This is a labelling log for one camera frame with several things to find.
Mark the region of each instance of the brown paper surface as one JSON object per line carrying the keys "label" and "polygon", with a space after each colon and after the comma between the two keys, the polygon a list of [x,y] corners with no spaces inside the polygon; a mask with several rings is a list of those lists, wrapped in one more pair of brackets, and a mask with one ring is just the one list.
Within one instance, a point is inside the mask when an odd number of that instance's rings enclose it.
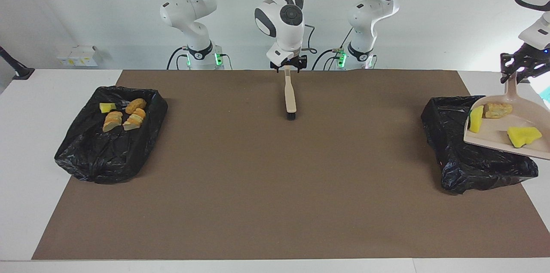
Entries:
{"label": "brown paper surface", "polygon": [[455,71],[124,71],[169,104],[128,183],[71,179],[33,259],[550,257],[521,185],[450,195],[420,114]]}

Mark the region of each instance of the sponge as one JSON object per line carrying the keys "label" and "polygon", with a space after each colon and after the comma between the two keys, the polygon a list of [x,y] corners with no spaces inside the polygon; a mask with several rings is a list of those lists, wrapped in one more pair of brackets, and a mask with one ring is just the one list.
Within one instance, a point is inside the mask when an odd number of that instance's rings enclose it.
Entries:
{"label": "sponge", "polygon": [[507,133],[515,148],[520,148],[525,144],[531,144],[533,141],[542,138],[541,132],[535,127],[510,127]]}
{"label": "sponge", "polygon": [[483,106],[478,106],[470,112],[470,131],[478,133],[483,119]]}
{"label": "sponge", "polygon": [[100,110],[102,113],[109,113],[110,110],[116,110],[116,104],[114,103],[100,103]]}

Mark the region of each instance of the white robotic arm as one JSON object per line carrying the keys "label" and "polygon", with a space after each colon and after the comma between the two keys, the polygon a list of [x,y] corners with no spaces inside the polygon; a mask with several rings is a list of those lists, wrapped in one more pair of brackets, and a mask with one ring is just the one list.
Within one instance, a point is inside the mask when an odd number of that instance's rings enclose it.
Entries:
{"label": "white robotic arm", "polygon": [[[503,58],[503,73],[513,73],[520,67],[524,67],[524,77],[537,76],[550,69],[546,66],[546,63],[550,65],[550,54],[548,53],[550,48],[550,0],[515,1],[523,7],[545,13],[520,34],[519,38],[525,42],[524,46],[514,55],[509,55],[511,58]],[[379,20],[395,14],[398,10],[399,5],[395,0],[363,0],[349,11],[348,21],[353,28],[353,34],[346,49],[348,54],[355,59],[348,59],[346,66],[342,66],[343,69],[369,66],[377,38],[375,24]],[[514,59],[515,63],[505,67],[504,64],[511,59]]]}
{"label": "white robotic arm", "polygon": [[216,0],[170,0],[161,7],[163,21],[187,37],[187,57],[191,69],[213,70],[219,64],[216,53],[220,53],[220,48],[210,40],[206,26],[196,22],[216,8]]}
{"label": "white robotic arm", "polygon": [[353,28],[347,54],[354,58],[342,69],[364,69],[372,58],[372,52],[378,36],[375,24],[397,13],[397,0],[363,0],[348,12],[348,22]]}
{"label": "white robotic arm", "polygon": [[267,58],[271,68],[279,70],[284,64],[297,67],[307,64],[300,57],[304,36],[304,0],[264,0],[254,11],[256,25],[267,36],[275,38]]}
{"label": "white robotic arm", "polygon": [[[272,68],[278,70],[283,64],[298,70],[306,67],[307,59],[299,56],[304,35],[303,4],[304,0],[265,0],[255,10],[258,28],[276,38],[267,53]],[[195,22],[216,8],[216,0],[170,0],[161,7],[163,21],[187,36],[189,61],[194,69],[214,69],[218,63],[220,48],[216,50],[206,27]]]}

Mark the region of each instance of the dustpan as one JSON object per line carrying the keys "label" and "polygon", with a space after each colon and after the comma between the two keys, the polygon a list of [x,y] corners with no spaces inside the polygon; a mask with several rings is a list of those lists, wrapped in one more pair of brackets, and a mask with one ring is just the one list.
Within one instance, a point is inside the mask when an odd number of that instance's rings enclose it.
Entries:
{"label": "dustpan", "polygon": [[[464,126],[464,142],[510,152],[517,155],[550,160],[550,111],[534,102],[521,98],[517,94],[517,73],[513,73],[505,83],[504,95],[493,95],[479,99],[472,109],[489,102],[511,104],[512,113],[500,119],[485,119],[479,133],[468,129],[470,117]],[[536,127],[542,138],[522,148],[515,148],[507,135],[509,127]]]}

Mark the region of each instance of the black plastic bag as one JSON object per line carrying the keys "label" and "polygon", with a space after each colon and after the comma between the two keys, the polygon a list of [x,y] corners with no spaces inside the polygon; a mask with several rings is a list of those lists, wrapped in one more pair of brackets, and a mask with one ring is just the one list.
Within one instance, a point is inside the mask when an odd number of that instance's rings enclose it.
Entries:
{"label": "black plastic bag", "polygon": [[[129,117],[124,108],[132,100],[147,102],[141,128],[124,131],[118,126],[103,132],[106,114],[100,103],[115,103],[116,110]],[[55,162],[81,181],[112,184],[136,176],[155,146],[168,104],[153,89],[99,87],[71,124],[67,135],[55,154]]]}
{"label": "black plastic bag", "polygon": [[480,98],[483,95],[432,98],[421,116],[441,167],[441,186],[453,193],[493,189],[538,176],[538,166],[528,157],[464,142],[464,124]]}

